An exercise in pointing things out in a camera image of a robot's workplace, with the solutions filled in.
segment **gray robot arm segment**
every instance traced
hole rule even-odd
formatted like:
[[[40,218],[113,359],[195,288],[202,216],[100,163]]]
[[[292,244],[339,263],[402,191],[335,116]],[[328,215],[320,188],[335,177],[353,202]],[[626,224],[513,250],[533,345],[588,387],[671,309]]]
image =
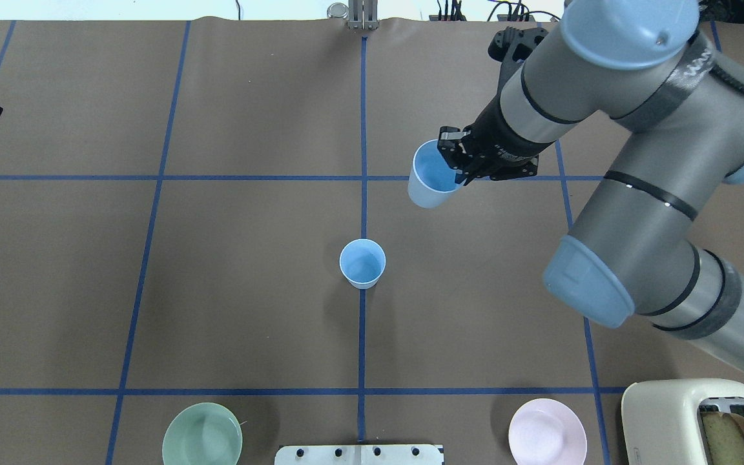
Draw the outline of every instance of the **gray robot arm segment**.
[[[718,185],[744,180],[744,92],[709,73],[744,86],[744,68],[694,36],[693,0],[599,4],[571,3],[498,97],[501,123],[530,143],[549,144],[597,110],[633,132],[545,284],[597,323],[646,315],[744,370],[744,276],[685,240]],[[641,14],[646,5],[665,17]]]

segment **cup rim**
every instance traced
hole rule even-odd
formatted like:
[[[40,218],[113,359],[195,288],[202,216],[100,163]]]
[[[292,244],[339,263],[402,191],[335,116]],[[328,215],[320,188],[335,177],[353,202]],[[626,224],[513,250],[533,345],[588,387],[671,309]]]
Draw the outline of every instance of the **cup rim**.
[[[378,249],[380,249],[381,254],[384,255],[384,264],[380,268],[380,273],[378,273],[378,276],[376,276],[374,280],[368,280],[368,282],[357,282],[356,280],[351,279],[350,277],[346,276],[346,272],[343,270],[343,265],[340,264],[340,262],[342,262],[342,259],[343,259],[343,253],[345,253],[346,252],[346,249],[349,248],[349,246],[351,246],[355,242],[369,242],[372,245],[374,245],[375,247],[378,247]],[[355,239],[354,241],[349,241],[348,244],[346,244],[345,246],[343,246],[343,250],[340,251],[340,256],[337,259],[337,267],[340,268],[340,273],[342,273],[343,274],[343,277],[345,277],[346,279],[348,279],[349,282],[356,283],[357,285],[365,285],[365,284],[369,284],[369,283],[372,283],[372,282],[376,282],[376,280],[380,279],[380,277],[383,276],[384,270],[386,270],[386,251],[384,251],[384,248],[381,247],[380,244],[378,244],[378,242],[375,242],[372,239],[367,239],[367,238]]]
[[[418,148],[417,148],[417,149],[415,150],[415,154],[413,155],[413,173],[415,173],[415,179],[416,179],[416,180],[417,180],[417,181],[418,181],[419,183],[421,183],[421,185],[422,185],[422,186],[423,186],[423,187],[424,187],[425,189],[428,189],[428,190],[429,190],[429,191],[431,191],[431,192],[434,192],[434,193],[436,193],[436,194],[452,194],[453,192],[455,192],[455,191],[457,191],[458,189],[460,189],[460,188],[461,188],[461,185],[460,185],[459,183],[456,183],[456,184],[455,184],[455,187],[454,187],[454,188],[452,188],[452,190],[451,190],[451,191],[438,191],[438,189],[435,189],[434,187],[431,187],[431,186],[430,186],[430,185],[428,185],[428,184],[427,184],[426,182],[424,182],[424,180],[423,180],[423,179],[421,179],[421,174],[419,174],[419,172],[418,172],[417,168],[415,167],[415,159],[417,159],[417,157],[419,156],[419,151],[421,151],[421,149],[422,149],[422,148],[423,148],[423,147],[424,147],[424,146],[425,146],[426,144],[431,144],[431,143],[433,143],[433,142],[438,142],[438,139],[432,139],[431,141],[426,141],[426,142],[424,142],[423,144],[419,145],[419,146],[418,146]]]

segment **metal bracket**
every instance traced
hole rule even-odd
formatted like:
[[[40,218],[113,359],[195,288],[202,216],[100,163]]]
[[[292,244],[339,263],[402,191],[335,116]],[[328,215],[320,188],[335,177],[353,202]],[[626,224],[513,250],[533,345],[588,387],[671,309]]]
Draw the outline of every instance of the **metal bracket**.
[[[352,446],[286,446],[274,465],[444,465],[444,446],[380,444]]]
[[[378,29],[378,0],[349,0],[349,29]]]

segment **green bowl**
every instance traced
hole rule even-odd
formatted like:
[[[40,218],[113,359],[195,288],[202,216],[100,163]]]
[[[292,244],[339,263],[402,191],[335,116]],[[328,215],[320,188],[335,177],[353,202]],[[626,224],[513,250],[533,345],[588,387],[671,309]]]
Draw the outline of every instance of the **green bowl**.
[[[165,465],[235,465],[243,448],[240,422],[229,409],[204,402],[184,409],[163,438]]]

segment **light blue plastic cup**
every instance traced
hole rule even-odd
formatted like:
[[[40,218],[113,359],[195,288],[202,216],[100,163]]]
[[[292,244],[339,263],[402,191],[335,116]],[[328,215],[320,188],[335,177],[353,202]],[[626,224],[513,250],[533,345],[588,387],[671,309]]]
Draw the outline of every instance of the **light blue plastic cup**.
[[[386,254],[378,242],[355,239],[340,252],[340,272],[358,289],[369,289],[386,268]]]
[[[165,465],[235,465],[243,448],[240,423],[221,404],[204,402],[184,409],[163,438]]]
[[[461,188],[455,183],[455,170],[446,165],[437,143],[437,140],[424,142],[415,151],[409,174],[409,197],[425,209],[436,208]]]

